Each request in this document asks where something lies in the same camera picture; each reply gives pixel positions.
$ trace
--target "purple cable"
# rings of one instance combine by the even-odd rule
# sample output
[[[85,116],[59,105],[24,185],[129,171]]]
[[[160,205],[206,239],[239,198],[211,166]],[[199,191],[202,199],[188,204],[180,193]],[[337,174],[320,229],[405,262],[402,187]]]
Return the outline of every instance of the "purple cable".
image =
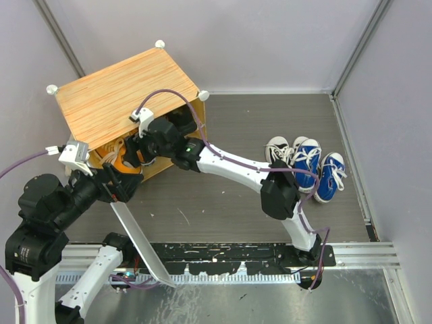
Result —
[[[110,275],[110,278],[122,281],[125,284],[127,284],[128,286],[130,286],[132,289],[137,289],[137,290],[149,290],[149,289],[152,289],[152,288],[157,287],[159,285],[159,282],[154,283],[152,285],[146,285],[146,283],[149,282],[150,280],[152,280],[152,278],[147,279],[146,281],[140,283],[139,285],[135,285],[133,283],[130,283],[128,280],[124,279],[120,275]]]
[[[15,169],[17,166],[35,159],[37,157],[41,157],[42,155],[46,155],[48,152],[47,151],[42,151],[39,153],[35,153],[32,155],[29,155],[28,157],[24,157],[23,159],[20,159],[19,161],[16,161],[15,163],[12,163],[9,167],[7,167],[6,169],[4,169],[2,172],[0,172],[0,179],[2,177],[4,177],[6,174],[8,174],[10,171],[12,171],[13,169]],[[4,280],[7,282],[7,284],[9,285],[9,287],[12,289],[13,294],[15,295],[16,298],[16,302],[18,304],[18,312],[20,314],[20,324],[25,324],[26,322],[26,313],[24,310],[24,300],[22,298],[20,289],[18,288],[18,286],[16,285],[15,281],[7,274],[6,270],[0,265],[0,274],[1,276],[4,278]]]
[[[219,152],[217,152],[213,147],[211,147],[211,145],[210,145],[209,142],[207,142],[207,140],[205,139],[204,132],[203,132],[203,124],[201,123],[201,121],[200,121],[200,119],[199,119],[199,117],[198,117],[198,115],[197,115],[197,113],[196,113],[194,107],[190,104],[190,102],[188,101],[188,99],[186,99],[186,98],[185,98],[181,93],[178,93],[177,91],[174,91],[174,90],[171,90],[171,89],[160,89],[160,90],[156,90],[156,91],[152,92],[151,94],[149,94],[149,95],[148,95],[148,96],[147,96],[147,97],[146,97],[146,98],[141,102],[141,104],[139,105],[139,107],[138,107],[137,110],[136,110],[136,114],[138,115],[138,113],[140,112],[140,110],[144,107],[144,105],[147,103],[147,101],[149,101],[149,99],[150,99],[151,97],[157,95],[158,93],[162,93],[162,92],[169,92],[169,93],[172,93],[173,95],[176,95],[176,96],[178,96],[179,98],[181,98],[181,99],[182,99],[182,100],[187,104],[187,106],[189,107],[190,111],[192,112],[192,114],[193,114],[193,116],[194,116],[194,119],[195,119],[196,124],[198,125],[198,130],[199,130],[199,132],[200,132],[201,139],[202,139],[202,141],[204,142],[204,145],[205,145],[205,146],[206,146],[206,147],[207,147],[207,148],[208,148],[208,149],[209,149],[209,150],[210,150],[214,155],[216,155],[217,157],[219,157],[219,158],[221,158],[221,159],[224,159],[224,160],[226,160],[226,161],[229,161],[229,162],[231,162],[231,163],[234,163],[234,164],[236,164],[236,165],[239,165],[239,166],[241,166],[241,167],[245,167],[245,168],[247,168],[247,169],[251,169],[251,170],[254,170],[254,171],[257,171],[257,172],[260,172],[260,171],[262,171],[262,172],[287,172],[287,171],[288,171],[288,172],[298,172],[298,173],[305,173],[305,174],[308,174],[308,175],[310,175],[312,178],[315,179],[315,186],[313,187],[313,189],[312,189],[312,191],[310,192],[310,194],[308,194],[304,200],[301,200],[301,201],[300,201],[300,204],[298,205],[298,209],[297,209],[297,211],[298,211],[298,216],[299,216],[300,221],[301,221],[301,223],[302,223],[302,226],[304,227],[304,229],[306,230],[306,232],[308,232],[309,234],[318,234],[319,232],[324,232],[324,231],[326,231],[325,238],[324,238],[324,241],[323,241],[323,247],[321,248],[321,255],[320,255],[320,257],[319,257],[319,264],[318,264],[318,269],[317,269],[317,275],[315,276],[315,279],[314,279],[314,281],[312,282],[312,285],[311,285],[310,288],[309,288],[309,289],[313,289],[314,286],[315,286],[315,283],[316,283],[316,281],[317,281],[317,279],[318,279],[318,276],[319,276],[319,274],[320,274],[320,271],[321,271],[321,269],[322,269],[322,265],[321,265],[321,263],[322,263],[322,260],[323,260],[323,254],[324,254],[325,244],[327,243],[327,240],[328,240],[328,237],[329,237],[330,227],[324,227],[324,228],[321,228],[321,229],[318,229],[318,230],[313,230],[313,231],[311,231],[311,230],[306,226],[306,223],[305,223],[305,221],[304,221],[304,219],[303,219],[302,209],[303,209],[303,204],[306,202],[306,200],[310,199],[310,198],[313,196],[313,194],[318,190],[318,187],[319,187],[319,178],[318,178],[318,176],[317,176],[316,174],[314,174],[313,172],[310,172],[310,171],[307,171],[307,170],[302,170],[302,169],[291,169],[291,168],[288,168],[288,167],[285,167],[285,168],[274,168],[274,169],[272,169],[272,168],[264,168],[264,169],[260,169],[260,168],[258,168],[258,167],[253,166],[253,165],[249,165],[249,164],[247,164],[247,163],[243,163],[243,162],[241,162],[241,161],[237,161],[237,160],[232,159],[232,158],[230,158],[230,157],[225,157],[225,156],[223,156],[222,154],[220,154]]]

